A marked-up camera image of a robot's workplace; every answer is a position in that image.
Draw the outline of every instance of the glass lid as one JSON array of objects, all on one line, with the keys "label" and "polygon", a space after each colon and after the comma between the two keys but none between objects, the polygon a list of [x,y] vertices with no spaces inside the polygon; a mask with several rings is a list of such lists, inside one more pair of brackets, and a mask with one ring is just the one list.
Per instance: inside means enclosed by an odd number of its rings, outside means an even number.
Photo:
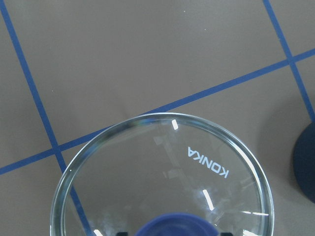
[{"label": "glass lid", "polygon": [[50,227],[51,236],[271,236],[273,225],[266,176],[238,138],[202,118],[155,113],[79,151]]}]

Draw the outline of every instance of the round lid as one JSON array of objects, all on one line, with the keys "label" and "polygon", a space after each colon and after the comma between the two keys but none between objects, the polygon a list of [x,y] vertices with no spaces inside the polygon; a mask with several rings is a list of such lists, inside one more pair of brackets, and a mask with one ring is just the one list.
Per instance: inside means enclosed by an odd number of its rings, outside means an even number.
[{"label": "round lid", "polygon": [[51,236],[271,236],[273,225],[253,154],[217,124],[176,113],[92,139],[64,172],[51,213]]}]

